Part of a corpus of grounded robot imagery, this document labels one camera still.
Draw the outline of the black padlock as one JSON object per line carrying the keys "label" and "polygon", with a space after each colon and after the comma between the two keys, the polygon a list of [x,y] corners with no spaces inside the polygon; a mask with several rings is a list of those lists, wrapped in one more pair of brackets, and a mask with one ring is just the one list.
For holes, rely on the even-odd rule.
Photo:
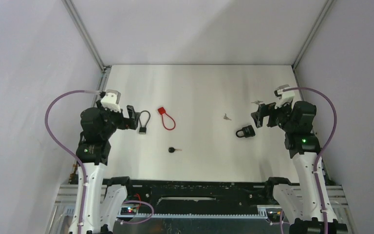
{"label": "black padlock", "polygon": [[248,125],[237,130],[235,135],[237,138],[249,138],[254,137],[256,133],[252,125]]}

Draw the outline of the black head key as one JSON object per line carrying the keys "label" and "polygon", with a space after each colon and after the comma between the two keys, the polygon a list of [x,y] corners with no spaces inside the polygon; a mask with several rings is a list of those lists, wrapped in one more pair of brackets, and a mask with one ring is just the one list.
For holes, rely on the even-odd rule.
{"label": "black head key", "polygon": [[174,148],[174,147],[169,147],[168,148],[168,152],[169,153],[174,153],[174,152],[177,152],[177,151],[181,151],[182,149],[176,149],[176,148]]}

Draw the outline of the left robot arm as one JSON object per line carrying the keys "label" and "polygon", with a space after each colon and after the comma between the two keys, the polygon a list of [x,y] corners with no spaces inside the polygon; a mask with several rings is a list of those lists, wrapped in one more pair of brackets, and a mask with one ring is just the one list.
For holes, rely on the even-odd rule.
{"label": "left robot arm", "polygon": [[78,190],[75,213],[69,227],[70,234],[111,234],[123,203],[134,198],[128,176],[112,177],[106,195],[101,197],[104,173],[111,149],[110,137],[116,130],[136,130],[139,112],[127,106],[129,116],[98,105],[84,110],[81,117],[82,132],[76,156]]}

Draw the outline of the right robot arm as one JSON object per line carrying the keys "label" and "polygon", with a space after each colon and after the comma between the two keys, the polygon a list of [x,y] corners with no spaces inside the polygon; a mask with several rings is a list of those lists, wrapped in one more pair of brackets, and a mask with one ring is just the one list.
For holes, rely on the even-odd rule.
{"label": "right robot arm", "polygon": [[268,203],[280,204],[291,234],[347,234],[347,225],[338,221],[332,208],[319,165],[322,148],[312,133],[316,113],[316,106],[306,101],[287,102],[280,107],[274,102],[260,104],[251,113],[258,128],[267,117],[268,127],[278,126],[285,132],[284,145],[296,168],[301,191],[298,198],[288,179],[271,177],[263,196]]}

